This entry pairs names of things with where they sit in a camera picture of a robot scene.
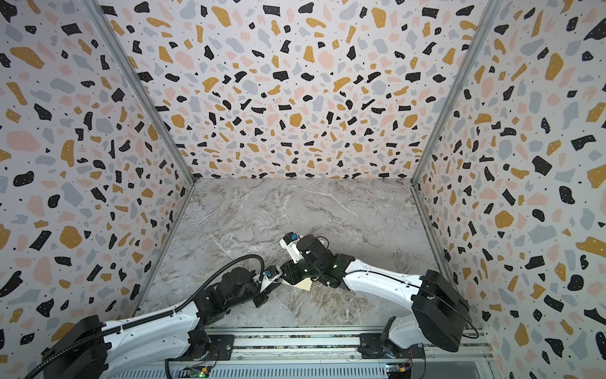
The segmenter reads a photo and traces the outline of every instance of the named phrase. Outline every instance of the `cable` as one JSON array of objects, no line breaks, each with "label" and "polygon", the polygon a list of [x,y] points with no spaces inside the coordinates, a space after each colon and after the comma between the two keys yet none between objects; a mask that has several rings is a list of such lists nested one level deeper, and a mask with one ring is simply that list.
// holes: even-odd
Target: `cable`
[{"label": "cable", "polygon": [[[227,270],[229,267],[232,267],[236,263],[239,263],[241,261],[245,261],[245,260],[251,259],[251,258],[254,258],[254,259],[256,259],[256,260],[258,260],[260,262],[260,264],[261,264],[261,273],[263,273],[265,271],[265,261],[259,255],[256,255],[256,254],[247,254],[247,255],[243,255],[243,256],[241,256],[239,258],[236,258],[233,261],[231,261],[228,264],[226,264],[223,267],[221,267],[213,275],[211,275],[211,277],[208,278],[208,280],[205,281],[193,293],[193,295],[191,295],[190,297],[188,297],[183,303],[181,303],[181,305],[179,305],[178,307],[176,307],[174,310],[168,310],[168,311],[163,312],[161,314],[157,314],[157,315],[152,315],[152,316],[149,316],[149,317],[141,318],[140,320],[132,321],[130,323],[123,324],[122,326],[116,326],[116,327],[113,327],[111,329],[107,329],[107,330],[104,330],[102,332],[95,333],[93,335],[89,335],[88,337],[85,337],[85,338],[83,338],[81,340],[78,340],[78,341],[72,343],[71,345],[66,346],[65,348],[63,348],[63,350],[60,350],[60,351],[58,351],[58,352],[56,352],[56,353],[54,353],[52,355],[49,355],[39,365],[37,365],[36,367],[34,367],[34,369],[32,371],[30,371],[30,373],[27,374],[23,379],[34,379],[35,376],[37,374],[40,374],[49,364],[53,363],[57,359],[61,358],[63,355],[69,353],[70,351],[73,351],[73,350],[78,349],[79,347],[85,346],[86,344],[88,344],[89,342],[91,342],[91,341],[93,341],[93,340],[95,340],[97,338],[104,338],[107,335],[118,333],[118,332],[120,332],[120,330],[126,330],[126,329],[129,329],[131,327],[135,327],[137,325],[142,325],[142,324],[145,324],[145,323],[149,323],[151,321],[155,321],[155,320],[158,320],[160,318],[171,316],[171,315],[173,315],[173,314],[175,314],[177,312],[180,312],[181,310],[183,310],[183,308],[185,308],[186,306],[188,306],[189,303],[191,303],[200,294],[200,292],[202,292],[213,280],[215,280],[216,277],[218,277],[221,273],[223,273],[223,271]],[[165,368],[168,367],[168,363],[166,361],[164,362],[164,365],[165,365]]]},{"label": "cable", "polygon": [[328,238],[324,237],[324,236],[317,236],[316,239],[318,238],[323,238],[326,240],[326,248],[328,249],[328,247],[330,246],[330,241],[328,240]]}]

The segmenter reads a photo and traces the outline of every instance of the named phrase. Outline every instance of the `black speckle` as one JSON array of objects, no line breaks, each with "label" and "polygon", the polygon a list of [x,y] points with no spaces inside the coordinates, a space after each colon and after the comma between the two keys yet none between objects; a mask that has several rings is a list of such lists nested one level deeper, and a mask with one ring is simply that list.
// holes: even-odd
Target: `black speckle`
[{"label": "black speckle", "polygon": [[566,186],[560,186],[560,199],[566,204],[574,204],[574,198],[572,197],[572,191]]}]

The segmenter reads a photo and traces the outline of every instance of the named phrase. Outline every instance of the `yellow speckle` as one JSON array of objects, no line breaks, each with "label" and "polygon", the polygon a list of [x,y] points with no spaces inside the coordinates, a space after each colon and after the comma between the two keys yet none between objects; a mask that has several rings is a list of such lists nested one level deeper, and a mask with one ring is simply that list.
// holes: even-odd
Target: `yellow speckle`
[{"label": "yellow speckle", "polygon": [[212,7],[211,10],[215,14],[215,16],[217,16],[221,25],[223,25],[224,27],[231,26],[231,21],[229,20],[229,13],[227,13],[225,9],[219,7]]},{"label": "yellow speckle", "polygon": [[371,10],[371,13],[373,14],[373,18],[375,19],[375,25],[377,26],[377,28],[385,27],[385,22],[387,20],[387,12],[380,8],[373,8]]}]

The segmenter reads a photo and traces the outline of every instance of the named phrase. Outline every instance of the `metal frame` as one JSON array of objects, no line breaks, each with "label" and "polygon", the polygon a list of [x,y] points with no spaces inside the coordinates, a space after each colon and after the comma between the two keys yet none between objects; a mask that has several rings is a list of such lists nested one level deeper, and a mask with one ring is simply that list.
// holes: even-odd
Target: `metal frame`
[{"label": "metal frame", "polygon": [[118,38],[114,34],[112,27],[110,26],[107,18],[101,11],[101,6],[97,0],[80,0],[82,8],[90,18],[91,22],[99,32],[103,43],[109,50],[110,54],[116,61],[116,64],[120,68],[120,71],[124,75],[124,78],[130,85],[130,88],[135,93],[135,97],[141,103],[144,111],[151,118],[152,123],[156,126],[156,131],[160,134],[162,142],[166,146],[168,153],[173,157],[175,164],[179,167],[181,175],[187,181],[189,186],[192,186],[195,182],[194,176],[189,171],[189,167],[183,159],[183,156],[179,152],[173,137],[170,135],[168,130],[164,127],[164,121],[160,114],[156,110],[156,107],[152,103],[152,99],[148,96],[145,88],[139,80],[139,76],[135,72],[135,69],[130,65],[128,56],[122,48],[122,44],[118,41]]},{"label": "metal frame", "polygon": [[421,158],[416,166],[415,173],[411,179],[412,193],[415,198],[415,204],[417,207],[417,211],[419,212],[419,216],[421,217],[421,223],[425,228],[425,233],[427,234],[427,239],[429,240],[429,245],[433,250],[433,256],[436,259],[436,263],[438,264],[438,268],[440,273],[451,283],[454,285],[454,280],[452,277],[452,273],[448,268],[448,264],[446,259],[444,258],[444,254],[441,252],[441,245],[438,239],[438,236],[431,225],[431,221],[429,219],[429,215],[425,211],[424,203],[423,203],[423,195],[421,191],[417,187],[417,183],[421,180],[421,175],[423,173],[423,169],[427,162],[431,157],[431,151],[436,146],[439,141],[439,137],[442,135],[442,132],[446,128],[446,122],[452,113],[452,110],[455,107],[456,101],[465,86],[465,82],[470,75],[471,69],[473,67],[473,63],[476,61],[478,54],[482,50],[484,46],[484,42],[494,24],[494,19],[496,18],[499,9],[501,8],[501,4],[503,0],[488,0],[488,4],[486,8],[484,8],[484,12],[480,17],[480,21],[478,23],[478,30],[471,41],[469,46],[469,51],[466,54],[463,64],[461,65],[461,69],[457,74],[453,86],[448,93],[448,97],[446,99],[446,103],[444,104],[444,108],[440,113],[438,120],[436,121],[436,127],[431,131],[427,144],[423,149],[423,153]]}]

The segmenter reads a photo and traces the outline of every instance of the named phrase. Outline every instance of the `gray speckle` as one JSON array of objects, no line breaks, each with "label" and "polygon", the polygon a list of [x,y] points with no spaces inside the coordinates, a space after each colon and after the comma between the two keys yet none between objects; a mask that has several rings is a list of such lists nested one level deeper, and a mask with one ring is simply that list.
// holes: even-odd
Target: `gray speckle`
[{"label": "gray speckle", "polygon": [[48,155],[40,155],[36,158],[36,164],[45,164],[46,166],[52,166],[53,164],[55,164],[55,161],[56,159]]},{"label": "gray speckle", "polygon": [[503,337],[503,343],[501,344],[501,354],[503,354],[503,358],[505,358],[506,361],[509,361],[509,358],[511,357],[511,346],[505,337]]},{"label": "gray speckle", "polygon": [[251,95],[257,94],[257,84],[248,79],[242,83],[242,88]]},{"label": "gray speckle", "polygon": [[351,5],[345,9],[343,9],[340,13],[339,13],[339,18],[341,20],[351,20],[352,18],[354,18],[354,16],[356,15],[356,10],[358,9],[358,2],[354,1],[351,3]]},{"label": "gray speckle", "polygon": [[314,101],[311,102],[314,112],[320,112],[324,105],[324,96],[316,96]]},{"label": "gray speckle", "polygon": [[583,208],[583,216],[581,217],[581,220],[579,220],[583,229],[585,229],[585,230],[591,229],[591,227],[593,226],[593,221],[595,219],[596,219],[596,217],[592,211],[590,211],[587,208]]},{"label": "gray speckle", "polygon": [[552,225],[542,226],[537,225],[533,230],[528,232],[528,236],[533,244],[541,243],[554,238],[558,232]]},{"label": "gray speckle", "polygon": [[372,86],[370,86],[370,88],[375,91],[377,95],[383,95],[385,93],[387,85],[380,80],[375,80],[375,82]]},{"label": "gray speckle", "polygon": [[113,132],[112,123],[107,118],[98,118],[95,120],[95,128],[99,133],[110,134]]},{"label": "gray speckle", "polygon": [[568,171],[556,172],[556,176],[554,177],[554,179],[558,181],[563,181],[565,183],[570,183],[575,171],[576,169],[570,169]]},{"label": "gray speckle", "polygon": [[368,47],[368,44],[366,43],[366,41],[364,41],[360,37],[357,38],[356,42],[358,42],[358,47],[360,48],[360,50],[366,50],[366,48]]},{"label": "gray speckle", "polygon": [[410,45],[411,49],[415,49],[416,48],[416,40],[419,39],[419,37],[416,36],[416,34],[410,30],[408,32],[408,34],[406,35],[406,42],[408,42],[408,44]]},{"label": "gray speckle", "polygon": [[81,209],[80,213],[83,214],[86,218],[91,218],[93,216],[93,212],[91,212],[88,208]]},{"label": "gray speckle", "polygon": [[74,62],[76,63],[76,66],[81,67],[83,69],[87,69],[90,72],[95,72],[95,70],[93,69],[93,66],[88,64],[85,57],[79,56],[78,54],[72,54],[72,58],[73,58]]},{"label": "gray speckle", "polygon": [[600,154],[600,152],[597,150],[594,150],[589,153],[589,159],[591,159],[592,161],[597,161],[600,158],[602,158],[602,154]]},{"label": "gray speckle", "polygon": [[532,332],[530,332],[530,338],[532,338],[535,343],[541,343],[541,341],[543,341],[543,336],[537,332],[536,329],[533,329]]},{"label": "gray speckle", "polygon": [[16,42],[23,41],[23,34],[21,34],[21,32],[19,30],[17,30],[11,24],[6,24],[6,29],[4,30],[4,34],[9,36],[11,39],[15,40]]},{"label": "gray speckle", "polygon": [[105,287],[102,290],[100,290],[99,292],[97,292],[97,296],[100,297],[100,298],[102,298],[102,299],[104,299],[107,295],[110,295],[114,291],[115,290],[113,288],[110,289],[109,287]]},{"label": "gray speckle", "polygon": [[63,79],[55,78],[51,80],[50,87],[53,90],[59,90],[64,93],[72,93],[76,90],[76,87],[73,84],[64,81]]},{"label": "gray speckle", "polygon": [[530,103],[528,104],[528,109],[534,114],[537,114],[541,109],[541,99],[542,96],[537,91],[532,91],[530,93]]},{"label": "gray speckle", "polygon": [[577,79],[577,81],[578,81],[579,83],[590,82],[590,81],[592,81],[592,80],[593,80],[593,76],[591,76],[591,75],[589,75],[589,74],[587,74],[587,75],[585,75],[585,76],[583,76],[583,77],[581,77],[581,78]]},{"label": "gray speckle", "polygon": [[187,5],[179,12],[179,16],[185,20],[191,20],[196,17],[196,3],[190,0]]},{"label": "gray speckle", "polygon": [[26,215],[16,215],[16,218],[11,221],[12,224],[19,224],[19,225],[23,225],[27,222],[27,216]]},{"label": "gray speckle", "polygon": [[305,29],[304,27],[300,27],[300,28],[299,28],[299,34],[300,34],[302,37],[307,37],[307,36],[310,36],[310,35],[311,35],[311,33],[310,33],[310,32],[308,32],[308,31],[307,31],[307,29]]},{"label": "gray speckle", "polygon": [[524,239],[525,239],[525,235],[521,235],[518,238],[516,238],[515,240],[513,240],[513,244],[515,246],[524,246]]},{"label": "gray speckle", "polygon": [[568,43],[568,46],[566,46],[566,55],[571,56],[576,54],[577,51],[579,51],[579,48],[581,47],[581,40],[577,40],[577,41],[572,41]]},{"label": "gray speckle", "polygon": [[301,68],[301,66],[299,65],[299,63],[297,62],[295,64],[295,67],[293,68],[293,75],[299,75],[299,73],[303,71],[303,69]]},{"label": "gray speckle", "polygon": [[99,92],[99,100],[101,100],[101,102],[107,102],[109,99],[110,95],[108,95],[105,90]]},{"label": "gray speckle", "polygon": [[543,142],[542,141],[537,141],[537,140],[530,141],[528,143],[528,148],[533,153],[540,152],[541,149],[543,148]]},{"label": "gray speckle", "polygon": [[541,47],[542,44],[545,43],[545,39],[544,38],[539,38],[536,41],[533,42],[529,42],[525,45],[523,45],[520,48],[520,52],[522,54],[524,54],[525,56],[529,56],[532,55],[534,53],[536,53],[536,51]]},{"label": "gray speckle", "polygon": [[510,139],[503,139],[499,142],[499,158],[504,161],[508,156],[511,155],[513,148],[511,146]]},{"label": "gray speckle", "polygon": [[200,108],[200,99],[197,96],[190,97],[189,105],[192,112],[198,113],[202,111]]},{"label": "gray speckle", "polygon": [[6,304],[13,305],[21,303],[35,303],[38,301],[38,295],[40,295],[39,289],[29,289],[23,295],[15,299],[9,300]]},{"label": "gray speckle", "polygon": [[387,54],[387,45],[385,45],[385,41],[383,41],[381,38],[375,39],[373,41],[373,45],[375,45],[375,48],[379,54]]},{"label": "gray speckle", "polygon": [[271,43],[269,43],[269,34],[265,32],[263,29],[259,29],[257,32],[259,41],[263,42],[267,47],[271,47]]},{"label": "gray speckle", "polygon": [[84,200],[84,197],[80,195],[80,192],[70,182],[62,184],[61,189],[63,190],[63,200],[75,207],[79,206],[82,200]]},{"label": "gray speckle", "polygon": [[154,37],[157,36],[158,34],[156,32],[154,32],[152,29],[148,28],[148,27],[144,27],[143,28],[143,32],[145,34],[147,34],[148,37]]},{"label": "gray speckle", "polygon": [[59,325],[59,317],[51,317],[46,321],[46,330],[54,329]]},{"label": "gray speckle", "polygon": [[576,341],[569,346],[570,350],[572,350],[572,352],[579,360],[583,360],[587,357],[587,345],[585,344],[586,337],[587,333],[585,333],[585,331],[582,331]]},{"label": "gray speckle", "polygon": [[90,249],[90,253],[88,253],[88,255],[86,256],[86,264],[91,264],[95,260],[96,256],[97,251],[94,249]]},{"label": "gray speckle", "polygon": [[70,15],[76,11],[76,6],[72,0],[63,3],[63,13]]},{"label": "gray speckle", "polygon": [[223,48],[223,44],[221,42],[219,42],[218,40],[216,40],[215,38],[208,37],[208,40],[215,47],[215,49],[220,50]]},{"label": "gray speckle", "polygon": [[503,288],[499,288],[499,295],[501,296],[501,300],[503,303],[507,305],[517,304],[518,302],[514,299],[509,293],[507,293]]},{"label": "gray speckle", "polygon": [[42,90],[37,91],[37,92],[34,92],[34,91],[30,90],[30,93],[35,98],[40,99],[40,100],[45,101],[45,102],[49,102],[51,100],[51,98],[52,98],[52,96],[51,96],[50,93],[42,91]]},{"label": "gray speckle", "polygon": [[570,105],[562,112],[562,116],[564,117],[564,125],[562,126],[562,129],[568,129],[572,120],[579,118],[579,103],[576,101],[570,103]]}]

